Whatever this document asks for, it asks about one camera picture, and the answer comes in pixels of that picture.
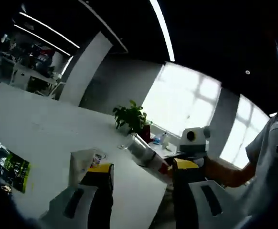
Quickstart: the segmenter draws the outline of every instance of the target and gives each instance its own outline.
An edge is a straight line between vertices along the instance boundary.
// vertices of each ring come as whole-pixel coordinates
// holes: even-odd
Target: green leaves
[[[118,106],[113,109],[116,120],[116,128],[118,129],[125,124],[128,124],[128,126],[130,127],[130,133],[138,133],[146,125],[147,114],[141,113],[143,107],[137,106],[135,101],[130,100],[130,104],[130,108]]]

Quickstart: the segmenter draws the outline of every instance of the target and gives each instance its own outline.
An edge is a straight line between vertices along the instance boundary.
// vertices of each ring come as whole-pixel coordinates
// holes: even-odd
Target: green snack bag
[[[20,192],[25,193],[30,163],[0,143],[0,177]]]

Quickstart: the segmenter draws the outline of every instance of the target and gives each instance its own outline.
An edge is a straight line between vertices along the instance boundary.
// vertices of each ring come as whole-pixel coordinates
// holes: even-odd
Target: window
[[[240,96],[235,122],[220,158],[244,168],[249,162],[245,147],[255,139],[268,120],[269,117],[256,105]]]
[[[143,111],[149,121],[181,136],[185,128],[210,123],[220,88],[209,76],[166,63],[143,102]]]

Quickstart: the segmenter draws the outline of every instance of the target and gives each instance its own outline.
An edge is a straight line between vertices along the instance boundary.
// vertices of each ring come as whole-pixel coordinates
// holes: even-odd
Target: black ceiling
[[[264,9],[235,2],[158,2],[171,37],[175,63],[218,79],[235,93],[244,94],[267,114],[278,109],[278,61]],[[89,5],[121,39],[129,51],[127,55],[153,62],[169,61],[150,0],[90,0]],[[79,46],[100,29],[100,22],[77,0],[28,1],[25,6],[28,15]],[[30,19],[17,15],[15,20],[23,24]],[[38,25],[35,27],[38,35],[46,36],[70,54],[76,52],[75,46],[59,36]],[[121,52],[116,42],[113,50],[117,47]]]

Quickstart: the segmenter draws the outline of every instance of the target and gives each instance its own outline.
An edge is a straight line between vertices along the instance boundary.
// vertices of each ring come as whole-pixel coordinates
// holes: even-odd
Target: orange arm
[[[241,170],[234,170],[226,168],[208,157],[205,158],[203,169],[208,178],[217,180],[228,187],[239,187],[245,184],[256,172],[256,166],[250,163]]]

